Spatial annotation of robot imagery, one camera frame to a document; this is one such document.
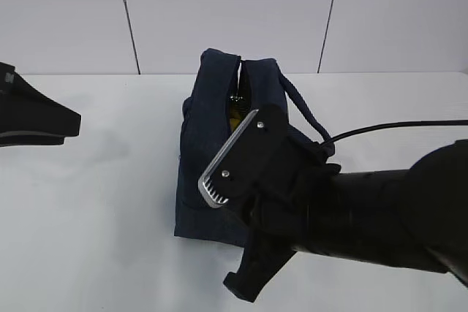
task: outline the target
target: panel seam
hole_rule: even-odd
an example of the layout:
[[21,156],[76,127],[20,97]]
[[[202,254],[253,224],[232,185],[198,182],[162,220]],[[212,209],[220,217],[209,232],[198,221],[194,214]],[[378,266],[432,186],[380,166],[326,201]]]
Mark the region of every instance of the panel seam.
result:
[[132,40],[133,55],[135,56],[135,62],[137,64],[137,71],[138,71],[138,74],[141,75],[140,63],[138,61],[137,47],[135,45],[135,38],[133,36],[132,21],[130,20],[129,7],[127,4],[127,0],[122,0],[122,1],[124,2],[125,13],[127,14],[127,24],[128,24],[129,31],[130,31],[130,39]]
[[322,50],[320,51],[320,60],[319,60],[319,66],[317,68],[317,73],[320,73],[320,68],[322,66],[323,53],[325,51],[325,43],[327,42],[328,29],[330,27],[331,12],[333,11],[334,2],[335,0],[331,0],[331,3],[330,3],[330,10],[328,12],[327,26],[325,27],[325,35],[323,36]]

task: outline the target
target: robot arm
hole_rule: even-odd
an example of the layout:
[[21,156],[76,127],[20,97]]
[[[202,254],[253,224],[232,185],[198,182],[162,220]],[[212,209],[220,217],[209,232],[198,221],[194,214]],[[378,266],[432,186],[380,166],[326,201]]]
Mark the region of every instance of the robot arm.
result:
[[30,86],[0,63],[0,147],[61,145],[80,132],[81,116]]
[[200,179],[207,203],[249,228],[231,292],[253,302],[296,251],[452,272],[468,286],[468,140],[410,170],[343,174],[287,127],[274,106],[251,113]]

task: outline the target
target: navy blue bag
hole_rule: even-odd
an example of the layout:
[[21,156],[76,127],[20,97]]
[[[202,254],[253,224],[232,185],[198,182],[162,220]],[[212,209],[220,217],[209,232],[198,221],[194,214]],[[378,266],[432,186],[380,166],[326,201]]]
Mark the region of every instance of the navy blue bag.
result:
[[[276,104],[287,113],[286,92],[323,139],[330,139],[329,133],[315,120],[302,96],[283,76],[274,59],[241,61],[240,56],[208,49],[201,55],[192,95],[182,107],[184,122],[175,204],[175,236],[236,246],[244,246],[246,242],[247,228],[227,211],[210,208],[197,187],[198,178],[231,135],[230,102],[240,91],[249,101],[250,110]],[[300,142],[312,142],[294,127],[290,127],[290,135]],[[334,146],[330,145],[327,155],[333,154]]]

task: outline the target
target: white tabletop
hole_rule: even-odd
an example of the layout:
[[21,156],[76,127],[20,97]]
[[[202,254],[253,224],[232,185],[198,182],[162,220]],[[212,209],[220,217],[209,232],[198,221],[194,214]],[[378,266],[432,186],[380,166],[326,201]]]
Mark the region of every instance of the white tabletop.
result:
[[[222,285],[241,249],[173,237],[181,103],[193,75],[30,76],[83,116],[60,147],[0,149],[0,310],[462,312],[450,275],[296,255],[255,304]],[[468,117],[459,73],[290,75],[331,134]],[[291,121],[310,127],[291,107]],[[405,129],[337,144],[345,171],[411,167],[468,128]]]

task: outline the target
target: black cable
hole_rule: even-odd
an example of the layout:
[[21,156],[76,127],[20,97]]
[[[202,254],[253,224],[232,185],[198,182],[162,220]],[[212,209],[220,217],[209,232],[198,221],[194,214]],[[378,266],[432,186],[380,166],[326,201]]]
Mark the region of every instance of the black cable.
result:
[[408,122],[395,122],[377,124],[376,126],[369,126],[364,128],[355,129],[353,131],[338,134],[329,140],[326,140],[320,146],[326,146],[341,139],[352,137],[353,135],[379,131],[380,129],[400,128],[400,127],[424,127],[424,126],[468,126],[468,120],[449,120],[449,121],[408,121]]

